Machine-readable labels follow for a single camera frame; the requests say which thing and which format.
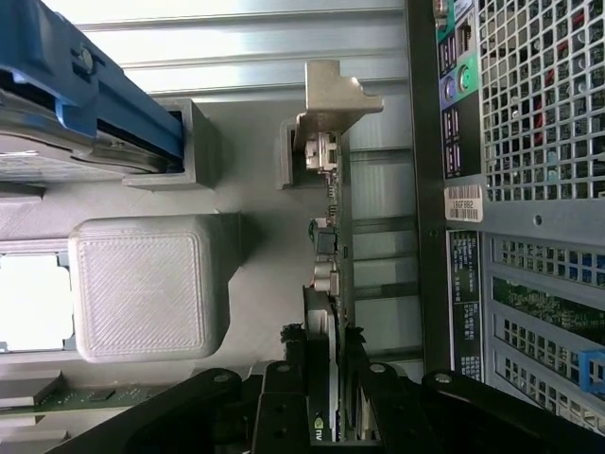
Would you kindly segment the black printed info sticker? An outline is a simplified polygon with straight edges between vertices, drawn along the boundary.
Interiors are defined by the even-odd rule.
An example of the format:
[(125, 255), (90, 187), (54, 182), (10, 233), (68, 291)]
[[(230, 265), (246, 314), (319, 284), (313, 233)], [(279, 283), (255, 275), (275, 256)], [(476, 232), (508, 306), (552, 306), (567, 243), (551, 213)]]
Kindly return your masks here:
[(475, 231), (446, 232), (451, 368), (483, 381), (480, 241)]

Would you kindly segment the green RAM stick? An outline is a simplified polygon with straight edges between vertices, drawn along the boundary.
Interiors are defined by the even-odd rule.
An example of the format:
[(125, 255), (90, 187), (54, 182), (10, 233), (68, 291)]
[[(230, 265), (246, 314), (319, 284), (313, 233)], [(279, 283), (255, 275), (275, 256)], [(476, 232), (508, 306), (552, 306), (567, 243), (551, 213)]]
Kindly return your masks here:
[(64, 388), (33, 407), (0, 408), (0, 416), (43, 416), (81, 410), (125, 409), (168, 389), (167, 385), (129, 385), (115, 388)]

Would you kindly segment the grey 3D-printed parts rack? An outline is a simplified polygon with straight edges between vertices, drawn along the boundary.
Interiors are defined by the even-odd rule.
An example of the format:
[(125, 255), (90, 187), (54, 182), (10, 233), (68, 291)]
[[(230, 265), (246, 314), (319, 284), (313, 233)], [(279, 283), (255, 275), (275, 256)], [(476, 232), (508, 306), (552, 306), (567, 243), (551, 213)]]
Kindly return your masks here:
[[(194, 134), (217, 164), (210, 187), (163, 176), (0, 200), (0, 255), (57, 253), (75, 328), (64, 350), (0, 354), (0, 389), (169, 386), (277, 358), (281, 328), (303, 316), (307, 224), (323, 209), (318, 191), (276, 185), (279, 135), (302, 108), (202, 105)], [(41, 454), (133, 407), (0, 416), (0, 453)]]

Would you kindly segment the green motherboard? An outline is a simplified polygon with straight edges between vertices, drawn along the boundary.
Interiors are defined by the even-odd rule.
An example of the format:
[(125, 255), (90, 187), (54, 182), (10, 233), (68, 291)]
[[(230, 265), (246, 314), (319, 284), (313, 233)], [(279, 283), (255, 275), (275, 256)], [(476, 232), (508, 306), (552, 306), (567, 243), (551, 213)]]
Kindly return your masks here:
[(493, 298), (540, 321), (605, 345), (605, 311), (494, 277)]

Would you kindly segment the blue plastic retention clip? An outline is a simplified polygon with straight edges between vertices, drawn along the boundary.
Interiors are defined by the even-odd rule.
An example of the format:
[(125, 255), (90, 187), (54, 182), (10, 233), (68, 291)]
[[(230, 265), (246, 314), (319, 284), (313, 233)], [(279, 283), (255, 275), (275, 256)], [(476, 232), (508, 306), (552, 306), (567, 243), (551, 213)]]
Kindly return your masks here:
[(592, 393), (590, 363), (592, 359), (592, 350), (582, 350), (578, 353), (579, 366), (579, 388), (584, 393)]

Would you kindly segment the silver CPU chip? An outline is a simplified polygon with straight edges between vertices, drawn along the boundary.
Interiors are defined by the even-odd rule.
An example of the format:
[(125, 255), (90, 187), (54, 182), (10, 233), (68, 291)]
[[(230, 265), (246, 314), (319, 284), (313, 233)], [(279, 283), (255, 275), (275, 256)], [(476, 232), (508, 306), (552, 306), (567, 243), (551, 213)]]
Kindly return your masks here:
[(74, 333), (70, 272), (60, 256), (0, 255), (0, 354), (64, 350)]

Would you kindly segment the white barcode label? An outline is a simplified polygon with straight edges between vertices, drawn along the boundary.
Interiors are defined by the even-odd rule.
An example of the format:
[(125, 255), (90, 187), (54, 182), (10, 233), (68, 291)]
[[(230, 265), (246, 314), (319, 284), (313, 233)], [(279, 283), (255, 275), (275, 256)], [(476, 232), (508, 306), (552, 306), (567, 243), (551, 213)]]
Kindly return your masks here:
[(446, 187), (443, 195), (447, 220), (475, 223), (483, 220), (483, 192), (479, 184)]

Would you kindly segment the grey metal PC case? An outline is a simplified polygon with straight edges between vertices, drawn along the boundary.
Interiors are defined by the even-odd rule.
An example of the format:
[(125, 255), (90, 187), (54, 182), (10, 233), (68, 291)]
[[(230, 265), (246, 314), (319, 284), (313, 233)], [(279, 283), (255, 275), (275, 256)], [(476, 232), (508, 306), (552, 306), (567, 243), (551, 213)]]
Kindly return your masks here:
[[(475, 0), (475, 20), (481, 171), (447, 180), (436, 0), (406, 0), (425, 366), (452, 369), (446, 232), (475, 231), (482, 382), (605, 437), (605, 345), (498, 303), (492, 283), (605, 311), (605, 0)], [(479, 223), (445, 218), (444, 189), (465, 184), (482, 188)]]

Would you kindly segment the rear port panel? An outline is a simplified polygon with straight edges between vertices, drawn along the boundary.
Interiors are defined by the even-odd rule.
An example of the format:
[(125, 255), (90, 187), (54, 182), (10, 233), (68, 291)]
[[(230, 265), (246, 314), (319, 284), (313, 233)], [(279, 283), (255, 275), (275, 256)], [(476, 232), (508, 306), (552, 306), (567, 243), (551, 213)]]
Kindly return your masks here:
[(481, 171), (475, 0), (436, 0), (444, 178)]

